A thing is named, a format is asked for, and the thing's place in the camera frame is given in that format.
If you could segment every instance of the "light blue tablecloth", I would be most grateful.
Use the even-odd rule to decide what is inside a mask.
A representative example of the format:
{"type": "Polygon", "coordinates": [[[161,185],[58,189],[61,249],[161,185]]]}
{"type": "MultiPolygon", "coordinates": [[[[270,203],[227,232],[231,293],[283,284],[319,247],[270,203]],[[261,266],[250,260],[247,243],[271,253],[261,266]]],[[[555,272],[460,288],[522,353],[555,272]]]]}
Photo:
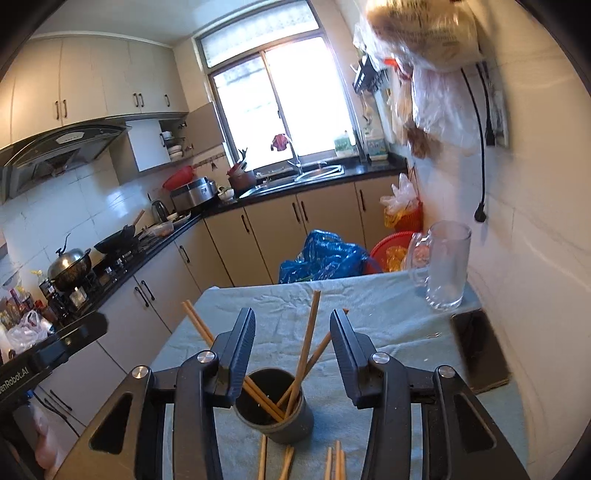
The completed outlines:
{"type": "MultiPolygon", "coordinates": [[[[432,371],[446,364],[463,375],[462,360],[450,329],[451,314],[429,308],[424,300],[424,292],[414,288],[404,273],[289,285],[212,288],[199,299],[196,310],[217,335],[231,330],[241,307],[252,308],[256,315],[256,337],[248,371],[281,367],[295,372],[313,290],[321,290],[322,296],[312,350],[329,331],[333,309],[348,308],[353,328],[369,335],[377,350],[388,352],[408,367],[432,371]]],[[[464,301],[456,312],[478,307],[480,303],[476,294],[467,287],[464,301]]],[[[205,348],[205,343],[193,325],[185,319],[162,349],[152,368],[158,371],[179,366],[205,348]]],[[[335,440],[342,441],[347,453],[348,478],[360,478],[372,412],[357,410],[347,398],[332,345],[329,345],[306,378],[303,388],[314,412],[315,425],[311,438],[295,445],[291,478],[321,479],[326,449],[335,440]]],[[[482,394],[479,399],[525,465],[528,448],[524,414],[515,382],[482,394]]],[[[420,479],[420,406],[413,405],[412,413],[411,478],[420,479]]],[[[216,409],[215,417],[224,477],[229,480],[256,478],[261,434],[246,427],[233,410],[216,409]]],[[[165,435],[165,478],[170,478],[170,414],[165,435]]],[[[267,478],[279,477],[283,449],[283,446],[269,442],[267,478]]]]}

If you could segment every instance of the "mug handle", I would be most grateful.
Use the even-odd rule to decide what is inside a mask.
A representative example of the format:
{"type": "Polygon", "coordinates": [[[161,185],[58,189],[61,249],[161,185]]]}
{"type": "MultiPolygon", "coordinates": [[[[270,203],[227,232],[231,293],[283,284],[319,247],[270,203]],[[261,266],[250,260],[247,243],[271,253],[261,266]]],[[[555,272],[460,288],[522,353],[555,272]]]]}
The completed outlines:
{"type": "Polygon", "coordinates": [[[424,253],[424,248],[420,247],[424,246],[429,248],[430,245],[431,233],[423,236],[421,232],[414,233],[410,244],[408,245],[408,252],[404,261],[404,268],[405,270],[408,270],[410,279],[417,287],[424,287],[427,285],[429,276],[428,268],[426,267],[429,266],[429,260],[425,259],[424,254],[420,255],[421,252],[424,253]]]}

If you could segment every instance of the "wooden chopstick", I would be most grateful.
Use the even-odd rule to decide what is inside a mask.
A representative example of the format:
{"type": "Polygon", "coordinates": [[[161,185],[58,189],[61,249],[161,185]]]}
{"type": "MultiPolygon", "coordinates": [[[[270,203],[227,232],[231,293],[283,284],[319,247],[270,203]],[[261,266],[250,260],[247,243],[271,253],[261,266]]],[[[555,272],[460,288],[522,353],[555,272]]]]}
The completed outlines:
{"type": "Polygon", "coordinates": [[[335,480],[341,480],[340,440],[335,442],[335,480]]]}
{"type": "Polygon", "coordinates": [[[285,456],[283,457],[283,469],[281,470],[281,475],[279,476],[279,480],[288,480],[290,477],[290,467],[291,461],[294,457],[295,448],[289,445],[285,450],[285,456]]]}
{"type": "Polygon", "coordinates": [[[310,353],[310,344],[312,343],[312,335],[314,335],[314,326],[316,325],[316,315],[318,315],[318,304],[320,303],[320,292],[314,290],[312,297],[312,307],[310,308],[310,316],[308,317],[308,325],[306,326],[306,334],[304,336],[304,343],[301,347],[300,360],[297,365],[295,380],[292,384],[290,399],[287,402],[285,409],[285,418],[289,417],[293,407],[296,403],[296,398],[300,393],[301,382],[304,379],[304,372],[306,371],[306,363],[308,361],[308,354],[310,353]]]}
{"type": "MultiPolygon", "coordinates": [[[[326,350],[326,347],[328,346],[329,343],[330,343],[330,332],[328,332],[324,336],[324,338],[320,342],[320,345],[318,346],[318,348],[316,350],[314,350],[314,353],[312,354],[312,356],[308,360],[308,363],[306,363],[306,370],[304,371],[304,378],[306,378],[308,376],[308,374],[310,373],[310,370],[312,370],[312,367],[314,367],[314,365],[316,364],[316,362],[318,361],[320,356],[324,353],[324,350],[326,350]]],[[[290,387],[285,391],[283,396],[279,399],[279,401],[277,402],[278,407],[281,407],[285,403],[285,401],[290,397],[291,391],[293,390],[295,382],[296,381],[294,380],[291,383],[290,387]]]]}
{"type": "MultiPolygon", "coordinates": [[[[193,326],[200,333],[203,340],[205,340],[207,346],[211,347],[213,345],[214,340],[211,330],[207,328],[205,322],[201,319],[197,312],[195,312],[193,305],[191,305],[191,303],[188,300],[182,302],[182,305],[185,312],[187,313],[187,316],[189,317],[189,320],[191,320],[193,326]]],[[[245,377],[244,382],[242,384],[242,388],[244,388],[246,393],[250,395],[252,399],[255,402],[257,402],[261,406],[261,408],[265,410],[275,421],[283,421],[283,412],[280,410],[281,415],[279,415],[275,411],[275,409],[278,410],[278,407],[271,400],[269,400],[269,398],[262,392],[260,388],[256,386],[256,384],[252,381],[252,378],[245,377]]]]}
{"type": "Polygon", "coordinates": [[[259,454],[259,474],[256,480],[265,480],[267,470],[267,435],[261,438],[261,453],[259,454]]]}
{"type": "Polygon", "coordinates": [[[330,480],[330,474],[332,473],[332,447],[326,452],[326,466],[324,467],[324,480],[330,480]]]}

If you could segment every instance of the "cup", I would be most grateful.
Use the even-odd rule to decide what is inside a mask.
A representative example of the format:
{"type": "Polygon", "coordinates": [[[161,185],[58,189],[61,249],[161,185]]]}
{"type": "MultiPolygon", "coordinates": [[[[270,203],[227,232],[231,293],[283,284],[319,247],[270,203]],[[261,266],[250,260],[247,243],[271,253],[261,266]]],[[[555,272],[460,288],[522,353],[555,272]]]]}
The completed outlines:
{"type": "MultiPolygon", "coordinates": [[[[294,381],[294,376],[280,368],[263,368],[249,375],[253,382],[277,403],[294,381]]],[[[314,415],[306,403],[304,392],[300,389],[298,399],[291,415],[276,422],[244,390],[236,399],[236,415],[250,428],[267,435],[273,442],[292,445],[310,436],[314,428],[314,415]]]]}
{"type": "Polygon", "coordinates": [[[432,308],[453,310],[462,303],[471,238],[467,225],[449,220],[434,223],[425,236],[413,235],[407,268],[416,286],[427,287],[432,308]]]}

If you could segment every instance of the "window frame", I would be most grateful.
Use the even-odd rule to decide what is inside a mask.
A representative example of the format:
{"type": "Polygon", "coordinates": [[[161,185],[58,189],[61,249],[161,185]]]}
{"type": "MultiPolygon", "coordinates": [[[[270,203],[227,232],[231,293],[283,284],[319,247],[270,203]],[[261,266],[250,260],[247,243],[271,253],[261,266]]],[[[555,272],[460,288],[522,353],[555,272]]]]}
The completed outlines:
{"type": "MultiPolygon", "coordinates": [[[[219,93],[217,91],[216,83],[214,82],[213,77],[215,75],[223,73],[223,72],[225,72],[237,65],[240,65],[241,63],[244,63],[248,60],[252,60],[257,57],[262,58],[262,61],[265,65],[265,69],[267,70],[267,75],[269,77],[269,81],[271,82],[271,88],[273,89],[273,94],[275,96],[275,101],[277,103],[277,108],[279,110],[279,115],[280,115],[281,121],[282,121],[283,126],[285,128],[285,133],[288,136],[291,136],[290,132],[289,132],[289,126],[287,124],[287,120],[285,119],[285,115],[283,113],[283,108],[281,106],[281,100],[280,100],[279,95],[277,93],[277,88],[275,87],[275,82],[273,81],[273,76],[272,76],[271,71],[269,69],[269,64],[267,62],[267,57],[266,57],[265,52],[268,50],[271,50],[272,48],[276,48],[279,46],[283,46],[283,45],[287,45],[287,44],[291,44],[291,43],[296,43],[296,42],[303,41],[303,40],[309,40],[311,38],[319,38],[319,37],[323,39],[324,44],[329,49],[330,54],[333,57],[333,61],[335,63],[335,66],[337,67],[337,74],[340,79],[340,83],[341,83],[340,86],[341,86],[341,89],[343,92],[343,97],[345,99],[345,104],[346,104],[347,110],[349,112],[349,119],[351,121],[351,125],[353,126],[353,134],[355,136],[355,141],[356,141],[357,149],[359,151],[359,156],[363,157],[363,155],[364,155],[363,147],[362,147],[362,144],[361,144],[360,138],[359,138],[358,123],[357,123],[355,111],[353,109],[351,99],[350,99],[349,94],[347,92],[345,81],[343,80],[340,69],[338,67],[339,64],[337,62],[335,52],[332,49],[332,46],[330,45],[330,41],[328,39],[328,36],[326,35],[324,28],[322,27],[322,23],[320,22],[320,18],[318,17],[316,10],[314,9],[314,6],[312,6],[312,4],[310,3],[309,0],[306,0],[306,2],[308,3],[308,7],[310,8],[310,10],[312,11],[312,14],[314,15],[314,19],[316,20],[316,23],[318,23],[318,25],[319,25],[319,27],[316,30],[310,30],[310,31],[298,33],[295,35],[290,35],[289,37],[280,38],[279,40],[274,40],[272,42],[265,43],[265,44],[260,45],[258,47],[251,48],[250,50],[247,50],[247,51],[241,53],[240,55],[236,55],[230,59],[227,59],[221,63],[218,63],[217,65],[215,65],[213,67],[209,67],[207,65],[207,59],[205,57],[205,52],[203,50],[203,45],[201,43],[201,39],[203,37],[211,35],[212,33],[216,32],[218,30],[221,30],[222,28],[227,27],[228,25],[231,25],[231,24],[233,24],[237,21],[240,21],[244,18],[248,18],[248,17],[256,15],[262,11],[269,10],[269,9],[272,9],[272,8],[275,8],[275,7],[278,7],[281,5],[287,5],[287,4],[293,3],[295,1],[300,1],[300,0],[283,0],[280,2],[273,2],[271,4],[265,4],[265,5],[261,6],[260,8],[250,10],[250,11],[244,13],[243,15],[238,15],[237,17],[234,17],[231,20],[228,20],[227,22],[220,23],[220,24],[216,25],[215,28],[212,28],[211,30],[208,30],[206,32],[202,32],[198,37],[196,37],[194,39],[196,46],[197,46],[197,52],[199,53],[199,57],[201,60],[201,64],[203,66],[204,73],[206,75],[207,81],[209,82],[209,87],[211,88],[211,92],[213,93],[213,100],[216,105],[216,109],[217,109],[217,113],[219,115],[220,123],[222,124],[221,125],[222,131],[224,133],[224,137],[226,138],[226,142],[228,143],[228,146],[229,146],[230,151],[232,153],[233,158],[229,159],[232,164],[235,163],[236,159],[240,159],[240,156],[238,154],[238,149],[236,148],[236,145],[234,143],[232,132],[230,131],[230,127],[228,124],[228,119],[227,119],[226,114],[224,112],[222,101],[220,99],[219,93]]],[[[291,168],[290,165],[288,164],[288,162],[295,161],[296,153],[295,153],[293,147],[291,146],[291,144],[290,144],[290,149],[291,149],[291,155],[292,155],[291,158],[256,168],[255,172],[263,171],[265,173],[268,173],[270,171],[291,168]]],[[[307,163],[318,163],[321,161],[329,161],[329,160],[332,160],[334,157],[335,157],[335,151],[334,150],[327,150],[327,151],[317,152],[317,153],[313,153],[313,154],[309,154],[309,155],[301,155],[300,161],[301,161],[302,165],[305,165],[307,163]]]]}

